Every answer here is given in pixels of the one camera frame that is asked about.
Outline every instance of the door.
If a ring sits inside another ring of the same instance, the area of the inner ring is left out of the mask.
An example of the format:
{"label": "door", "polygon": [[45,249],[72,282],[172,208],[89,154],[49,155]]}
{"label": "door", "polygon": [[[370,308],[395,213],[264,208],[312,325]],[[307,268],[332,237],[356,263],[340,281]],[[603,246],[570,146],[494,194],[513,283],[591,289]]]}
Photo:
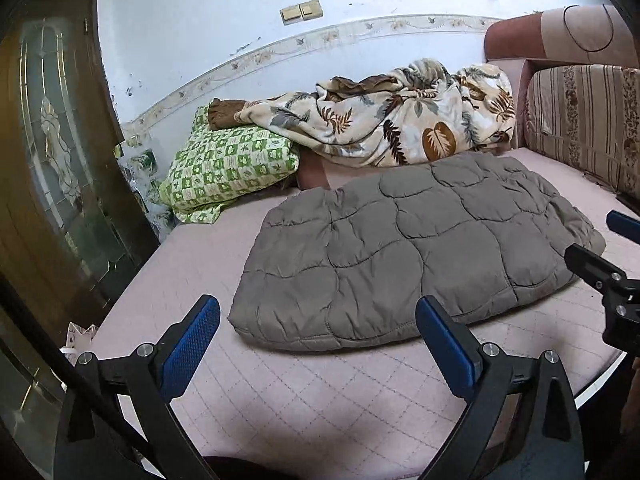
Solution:
{"label": "door", "polygon": [[62,344],[158,246],[113,155],[91,0],[31,0],[0,44],[0,266]]}

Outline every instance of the metal screw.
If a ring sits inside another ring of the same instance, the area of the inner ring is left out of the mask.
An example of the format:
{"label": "metal screw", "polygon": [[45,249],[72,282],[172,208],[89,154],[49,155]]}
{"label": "metal screw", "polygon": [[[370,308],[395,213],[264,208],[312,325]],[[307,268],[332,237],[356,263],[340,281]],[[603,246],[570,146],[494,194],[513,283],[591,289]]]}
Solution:
{"label": "metal screw", "polygon": [[85,365],[89,361],[91,361],[91,359],[93,358],[94,358],[94,355],[91,352],[83,352],[80,354],[80,357],[78,358],[78,363],[80,363],[81,365]]}
{"label": "metal screw", "polygon": [[482,345],[482,351],[487,354],[489,357],[496,357],[500,353],[500,349],[498,345],[493,343],[487,343],[486,345]]}
{"label": "metal screw", "polygon": [[560,356],[556,354],[553,350],[547,350],[545,352],[545,359],[550,363],[557,363],[560,360]]}
{"label": "metal screw", "polygon": [[138,348],[136,348],[136,354],[140,357],[147,357],[154,352],[154,346],[151,343],[142,343]]}

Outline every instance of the striped cushion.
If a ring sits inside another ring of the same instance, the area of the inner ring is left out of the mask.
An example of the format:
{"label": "striped cushion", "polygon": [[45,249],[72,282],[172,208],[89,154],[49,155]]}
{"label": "striped cushion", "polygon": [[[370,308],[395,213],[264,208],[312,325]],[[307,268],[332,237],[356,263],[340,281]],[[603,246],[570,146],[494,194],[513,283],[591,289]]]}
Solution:
{"label": "striped cushion", "polygon": [[526,115],[530,150],[640,199],[640,70],[541,70],[529,85]]}

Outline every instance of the gray quilted comforter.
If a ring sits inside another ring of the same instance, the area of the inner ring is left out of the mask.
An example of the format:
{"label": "gray quilted comforter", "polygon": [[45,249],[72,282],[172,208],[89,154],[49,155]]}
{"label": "gray quilted comforter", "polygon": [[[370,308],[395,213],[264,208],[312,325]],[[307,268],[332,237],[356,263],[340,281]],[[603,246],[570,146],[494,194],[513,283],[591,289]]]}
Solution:
{"label": "gray quilted comforter", "polygon": [[327,351],[418,335],[433,294],[487,319],[570,282],[564,249],[602,254],[589,219],[513,158],[463,153],[312,189],[268,213],[229,321],[245,341]]}

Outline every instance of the pink mattress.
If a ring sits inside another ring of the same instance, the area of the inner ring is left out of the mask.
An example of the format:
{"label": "pink mattress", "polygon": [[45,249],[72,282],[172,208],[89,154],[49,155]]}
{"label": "pink mattress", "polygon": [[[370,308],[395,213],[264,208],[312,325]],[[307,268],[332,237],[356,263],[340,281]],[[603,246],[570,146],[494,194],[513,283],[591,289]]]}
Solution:
{"label": "pink mattress", "polygon": [[[613,194],[524,148],[509,153],[554,184],[602,232],[604,257],[640,274],[638,248],[611,233]],[[300,478],[390,480],[419,474],[462,413],[423,342],[293,355],[246,346],[226,322],[244,261],[267,211],[286,192],[246,200],[214,225],[178,227],[136,276],[94,339],[100,358],[155,342],[201,294],[223,320],[187,392],[172,402],[203,455],[233,456]],[[575,392],[618,355],[602,342],[600,295],[582,282],[473,328],[481,341],[538,356],[557,351]],[[129,406],[125,412],[132,413]]]}

